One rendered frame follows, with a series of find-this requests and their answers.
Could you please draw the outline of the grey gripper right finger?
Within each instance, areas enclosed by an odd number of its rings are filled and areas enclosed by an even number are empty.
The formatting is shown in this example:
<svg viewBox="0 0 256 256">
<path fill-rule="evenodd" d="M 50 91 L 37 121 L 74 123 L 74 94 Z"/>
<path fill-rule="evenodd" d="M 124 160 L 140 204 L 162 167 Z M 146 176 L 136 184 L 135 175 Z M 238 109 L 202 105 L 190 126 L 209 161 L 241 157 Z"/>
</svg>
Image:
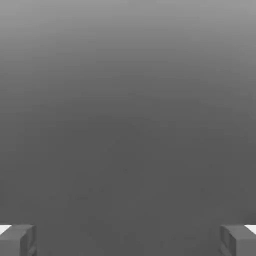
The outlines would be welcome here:
<svg viewBox="0 0 256 256">
<path fill-rule="evenodd" d="M 256 224 L 221 225 L 220 256 L 256 256 Z"/>
</svg>

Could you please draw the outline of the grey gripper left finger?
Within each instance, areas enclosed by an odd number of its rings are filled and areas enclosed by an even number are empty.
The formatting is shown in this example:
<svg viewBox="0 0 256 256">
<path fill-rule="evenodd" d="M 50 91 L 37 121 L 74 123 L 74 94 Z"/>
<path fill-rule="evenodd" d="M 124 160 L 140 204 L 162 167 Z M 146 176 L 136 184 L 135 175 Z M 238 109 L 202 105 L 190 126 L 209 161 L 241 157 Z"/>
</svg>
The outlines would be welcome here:
<svg viewBox="0 0 256 256">
<path fill-rule="evenodd" d="M 37 226 L 0 224 L 0 256 L 37 256 Z"/>
</svg>

